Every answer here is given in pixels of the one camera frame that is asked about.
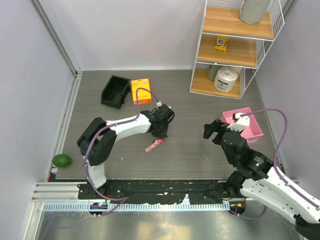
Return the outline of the pink strap keyring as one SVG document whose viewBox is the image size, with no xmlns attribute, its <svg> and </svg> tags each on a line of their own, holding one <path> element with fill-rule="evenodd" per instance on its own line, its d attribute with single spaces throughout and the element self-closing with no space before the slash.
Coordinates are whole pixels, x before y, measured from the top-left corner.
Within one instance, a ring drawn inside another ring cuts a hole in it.
<svg viewBox="0 0 320 240">
<path fill-rule="evenodd" d="M 145 152 L 146 152 L 146 153 L 149 153 L 149 152 L 152 151 L 155 147 L 157 147 L 158 145 L 160 145 L 163 141 L 164 141 L 163 138 L 155 140 L 151 145 L 149 145 L 149 146 L 145 149 Z"/>
</svg>

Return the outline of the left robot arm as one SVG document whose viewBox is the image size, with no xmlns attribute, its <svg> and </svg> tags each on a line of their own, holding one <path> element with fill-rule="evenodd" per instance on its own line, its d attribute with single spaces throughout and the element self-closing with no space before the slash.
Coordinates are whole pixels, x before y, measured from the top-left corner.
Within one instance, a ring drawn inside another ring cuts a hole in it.
<svg viewBox="0 0 320 240">
<path fill-rule="evenodd" d="M 83 156 L 89 193 L 96 199 L 110 199 L 106 194 L 105 161 L 116 142 L 146 133 L 157 139 L 165 139 L 174 117 L 175 112 L 171 107 L 160 103 L 151 111 L 139 110 L 136 115 L 119 120 L 105 121 L 96 117 L 77 140 Z"/>
</svg>

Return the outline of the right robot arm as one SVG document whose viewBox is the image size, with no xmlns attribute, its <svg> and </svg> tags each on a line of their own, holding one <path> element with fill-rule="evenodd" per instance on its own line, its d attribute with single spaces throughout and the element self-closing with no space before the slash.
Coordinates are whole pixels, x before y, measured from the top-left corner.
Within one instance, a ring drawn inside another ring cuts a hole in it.
<svg viewBox="0 0 320 240">
<path fill-rule="evenodd" d="M 320 201 L 289 179 L 281 169 L 261 152 L 251 149 L 241 136 L 249 120 L 232 124 L 215 119 L 204 125 L 203 137 L 221 146 L 227 162 L 235 171 L 226 182 L 232 197 L 251 198 L 277 212 L 295 226 L 308 240 L 320 238 Z"/>
</svg>

